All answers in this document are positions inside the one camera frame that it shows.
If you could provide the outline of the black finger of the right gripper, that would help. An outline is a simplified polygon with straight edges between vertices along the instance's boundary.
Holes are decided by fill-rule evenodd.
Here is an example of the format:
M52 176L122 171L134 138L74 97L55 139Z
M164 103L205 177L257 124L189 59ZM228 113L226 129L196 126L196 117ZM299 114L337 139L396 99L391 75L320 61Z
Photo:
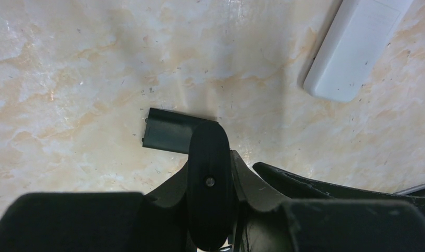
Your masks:
M305 178L280 168L258 162L256 173L282 194L291 198L402 200L425 209L425 197L374 192Z

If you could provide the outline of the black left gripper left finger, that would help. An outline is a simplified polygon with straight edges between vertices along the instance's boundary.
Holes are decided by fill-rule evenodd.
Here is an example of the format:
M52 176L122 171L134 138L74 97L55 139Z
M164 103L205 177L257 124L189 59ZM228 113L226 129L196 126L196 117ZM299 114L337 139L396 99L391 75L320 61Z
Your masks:
M184 251L174 211L141 193L31 193L0 219L0 251Z

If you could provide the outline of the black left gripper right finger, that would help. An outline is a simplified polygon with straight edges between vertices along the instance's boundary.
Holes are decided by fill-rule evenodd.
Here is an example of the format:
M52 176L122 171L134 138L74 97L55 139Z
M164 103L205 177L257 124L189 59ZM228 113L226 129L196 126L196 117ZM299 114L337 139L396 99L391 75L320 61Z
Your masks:
M425 251L425 209L392 199L291 198L233 153L235 251Z

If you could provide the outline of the black battery cover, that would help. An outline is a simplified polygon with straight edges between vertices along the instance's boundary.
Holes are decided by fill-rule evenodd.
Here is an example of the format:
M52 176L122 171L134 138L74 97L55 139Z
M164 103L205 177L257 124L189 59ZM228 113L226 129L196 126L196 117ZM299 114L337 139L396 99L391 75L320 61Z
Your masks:
M142 137L144 148L187 154L190 139L198 125L207 119L173 111L150 108Z

